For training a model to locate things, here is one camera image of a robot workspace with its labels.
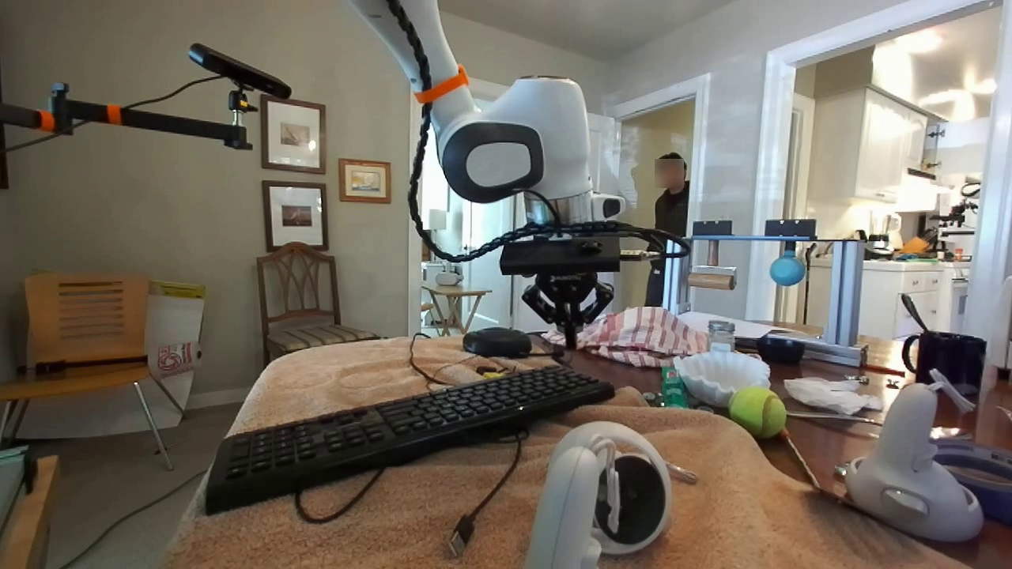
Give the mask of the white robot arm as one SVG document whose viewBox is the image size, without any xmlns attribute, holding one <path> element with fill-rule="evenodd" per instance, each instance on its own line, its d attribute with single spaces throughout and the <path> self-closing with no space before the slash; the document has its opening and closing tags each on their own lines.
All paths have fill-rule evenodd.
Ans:
<svg viewBox="0 0 1012 569">
<path fill-rule="evenodd" d="M 407 216 L 418 238 L 448 262 L 496 254 L 504 276 L 524 276 L 522 300 L 551 322 L 566 343 L 603 314 L 615 289 L 598 281 L 620 267 L 620 238 L 633 227 L 618 216 L 623 200 L 593 177 L 593 131 L 586 95 L 573 79 L 522 76 L 496 102 L 478 105 L 464 65 L 456 61 L 438 0 L 348 0 L 401 62 L 420 105 L 418 148 L 438 139 L 448 188 L 475 205 L 519 200 L 524 225 L 448 254 L 435 243 L 418 216 L 416 156 Z"/>
</svg>

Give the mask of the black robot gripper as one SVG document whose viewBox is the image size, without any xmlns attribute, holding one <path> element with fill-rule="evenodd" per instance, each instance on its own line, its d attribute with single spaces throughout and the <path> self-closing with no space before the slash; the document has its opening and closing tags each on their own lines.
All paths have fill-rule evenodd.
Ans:
<svg viewBox="0 0 1012 569">
<path fill-rule="evenodd" d="M 499 257 L 504 276 L 530 277 L 522 300 L 551 325 L 564 328 L 564 348 L 576 351 L 580 328 L 590 325 L 615 289 L 598 281 L 620 267 L 612 238 L 560 238 L 509 243 Z"/>
</svg>

